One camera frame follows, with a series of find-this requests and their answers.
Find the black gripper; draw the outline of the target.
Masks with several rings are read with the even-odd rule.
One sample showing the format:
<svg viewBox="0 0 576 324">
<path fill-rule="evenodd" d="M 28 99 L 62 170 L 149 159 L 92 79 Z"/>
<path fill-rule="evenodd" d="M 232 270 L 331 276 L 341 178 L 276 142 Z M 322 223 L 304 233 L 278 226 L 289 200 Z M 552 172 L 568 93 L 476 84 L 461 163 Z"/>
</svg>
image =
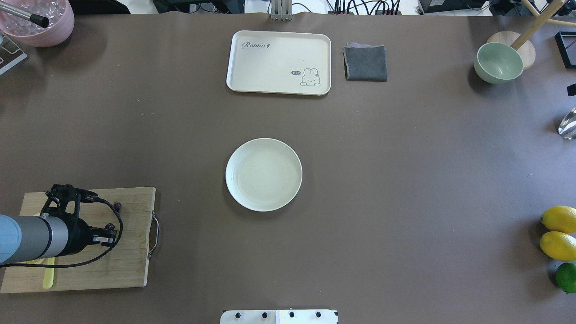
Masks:
<svg viewBox="0 0 576 324">
<path fill-rule="evenodd" d="M 100 244 L 112 248 L 117 244 L 114 238 L 103 238 L 104 236 L 117 236 L 118 231 L 114 226 L 97 228 L 88 225 L 83 219 L 74 219 L 67 223 L 67 229 L 67 255 L 79 253 L 88 245 Z"/>
</svg>

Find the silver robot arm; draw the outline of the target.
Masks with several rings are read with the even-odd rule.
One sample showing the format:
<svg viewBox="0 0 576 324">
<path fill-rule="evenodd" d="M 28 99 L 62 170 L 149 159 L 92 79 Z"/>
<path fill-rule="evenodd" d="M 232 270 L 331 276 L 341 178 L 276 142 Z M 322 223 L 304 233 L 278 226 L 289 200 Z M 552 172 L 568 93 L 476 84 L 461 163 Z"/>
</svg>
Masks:
<svg viewBox="0 0 576 324">
<path fill-rule="evenodd" d="M 117 229 L 96 228 L 86 221 L 56 216 L 1 215 L 1 266 L 70 256 L 89 245 L 112 247 Z"/>
</svg>

